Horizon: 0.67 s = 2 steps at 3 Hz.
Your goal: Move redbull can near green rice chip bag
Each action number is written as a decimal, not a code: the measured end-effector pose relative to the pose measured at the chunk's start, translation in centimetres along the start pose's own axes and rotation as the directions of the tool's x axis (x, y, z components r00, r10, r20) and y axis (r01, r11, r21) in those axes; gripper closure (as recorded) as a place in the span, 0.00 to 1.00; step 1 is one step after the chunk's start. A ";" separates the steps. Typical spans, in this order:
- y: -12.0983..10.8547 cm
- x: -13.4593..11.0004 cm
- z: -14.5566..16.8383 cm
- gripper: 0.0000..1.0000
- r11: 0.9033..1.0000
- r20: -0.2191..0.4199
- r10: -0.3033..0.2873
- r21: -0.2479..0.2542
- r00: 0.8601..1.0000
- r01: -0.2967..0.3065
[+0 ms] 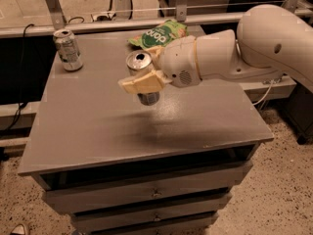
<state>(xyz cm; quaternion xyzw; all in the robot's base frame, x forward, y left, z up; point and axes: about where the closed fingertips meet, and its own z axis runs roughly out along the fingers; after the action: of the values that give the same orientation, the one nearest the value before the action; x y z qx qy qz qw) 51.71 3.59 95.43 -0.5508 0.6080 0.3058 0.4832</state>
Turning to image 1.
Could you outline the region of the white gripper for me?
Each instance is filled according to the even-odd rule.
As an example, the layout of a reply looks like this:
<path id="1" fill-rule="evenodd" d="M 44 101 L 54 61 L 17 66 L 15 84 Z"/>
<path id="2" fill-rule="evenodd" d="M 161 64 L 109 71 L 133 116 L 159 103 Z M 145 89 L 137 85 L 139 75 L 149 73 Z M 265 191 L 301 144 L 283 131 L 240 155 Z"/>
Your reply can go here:
<path id="1" fill-rule="evenodd" d="M 147 49 L 156 70 L 139 72 L 121 79 L 118 85 L 129 94 L 147 94 L 161 91 L 167 84 L 178 88 L 196 86 L 201 82 L 196 65 L 196 38 L 176 39 L 164 49 L 157 45 Z"/>

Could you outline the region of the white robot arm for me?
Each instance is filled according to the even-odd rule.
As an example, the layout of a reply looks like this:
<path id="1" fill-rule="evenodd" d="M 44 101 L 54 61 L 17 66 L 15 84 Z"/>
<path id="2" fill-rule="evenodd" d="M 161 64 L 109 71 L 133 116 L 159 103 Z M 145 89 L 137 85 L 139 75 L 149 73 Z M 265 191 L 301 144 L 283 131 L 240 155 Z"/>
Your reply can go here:
<path id="1" fill-rule="evenodd" d="M 207 79 L 262 82 L 281 73 L 313 91 L 313 28 L 275 5 L 249 9 L 236 30 L 178 38 L 150 57 L 149 67 L 118 82 L 127 93 L 196 86 Z"/>

